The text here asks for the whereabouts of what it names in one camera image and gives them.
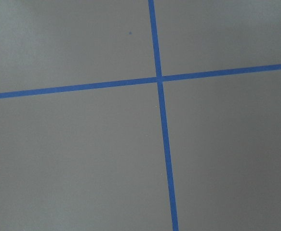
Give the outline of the blue tape strip lengthwise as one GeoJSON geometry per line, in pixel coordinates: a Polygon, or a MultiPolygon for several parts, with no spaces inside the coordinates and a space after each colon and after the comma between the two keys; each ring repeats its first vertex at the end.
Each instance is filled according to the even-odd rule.
{"type": "Polygon", "coordinates": [[[161,129],[162,129],[162,139],[163,139],[167,184],[168,184],[168,192],[169,192],[172,229],[174,231],[177,231],[179,230],[179,225],[178,225],[178,217],[177,217],[177,206],[176,206],[175,189],[174,189],[174,177],[173,177],[169,132],[168,132],[166,106],[165,106],[163,77],[162,77],[162,69],[161,69],[159,38],[158,38],[157,21],[156,21],[156,14],[155,14],[155,5],[153,0],[148,1],[148,7],[149,7],[151,34],[152,34],[153,51],[154,51],[155,71],[156,71],[156,78],[157,78],[157,89],[158,89],[158,99],[159,99],[159,109],[160,109],[160,118],[161,118],[161,129]]]}

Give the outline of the blue tape strip crosswise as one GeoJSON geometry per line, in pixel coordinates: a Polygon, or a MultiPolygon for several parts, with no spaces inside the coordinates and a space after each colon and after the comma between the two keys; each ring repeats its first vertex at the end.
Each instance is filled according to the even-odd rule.
{"type": "MultiPolygon", "coordinates": [[[[177,81],[177,80],[237,75],[237,74],[256,73],[256,72],[267,72],[267,71],[276,71],[276,70],[281,70],[281,64],[205,71],[205,72],[188,73],[188,74],[177,74],[177,75],[163,76],[161,79],[163,81],[177,81]]],[[[62,92],[70,92],[70,91],[80,91],[80,90],[141,85],[141,84],[156,83],[157,80],[158,80],[157,77],[146,77],[146,78],[137,78],[137,79],[129,79],[129,80],[118,80],[118,81],[107,81],[107,82],[100,82],[100,83],[51,87],[51,88],[43,88],[43,89],[1,92],[0,99],[62,93],[62,92]]]]}

